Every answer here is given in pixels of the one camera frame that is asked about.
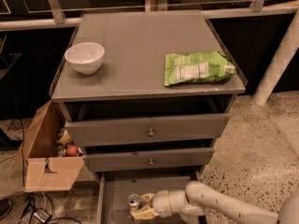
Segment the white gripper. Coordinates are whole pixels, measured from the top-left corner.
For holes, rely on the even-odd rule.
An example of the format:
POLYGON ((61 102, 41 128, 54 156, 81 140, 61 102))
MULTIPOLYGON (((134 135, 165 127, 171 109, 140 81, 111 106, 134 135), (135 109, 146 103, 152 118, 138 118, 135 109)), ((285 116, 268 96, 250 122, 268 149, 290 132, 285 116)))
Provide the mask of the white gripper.
POLYGON ((188 205, 183 189, 160 190, 155 194, 146 193, 140 196, 140 203, 145 205, 130 208, 130 215, 134 220, 150 220, 157 216, 170 217, 173 214, 181 213, 188 205))

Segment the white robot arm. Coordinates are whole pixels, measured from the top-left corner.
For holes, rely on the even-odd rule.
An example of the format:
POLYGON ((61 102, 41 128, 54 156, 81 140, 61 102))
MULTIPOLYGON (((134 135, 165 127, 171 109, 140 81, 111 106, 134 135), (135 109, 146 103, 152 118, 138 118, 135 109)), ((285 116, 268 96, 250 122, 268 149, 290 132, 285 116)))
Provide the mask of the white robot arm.
POLYGON ((236 224, 299 224, 299 195, 293 195, 274 213, 224 195, 199 181, 190 181, 185 189, 160 190, 128 197, 134 220, 171 217, 184 214, 200 217, 207 208, 214 209, 236 224))

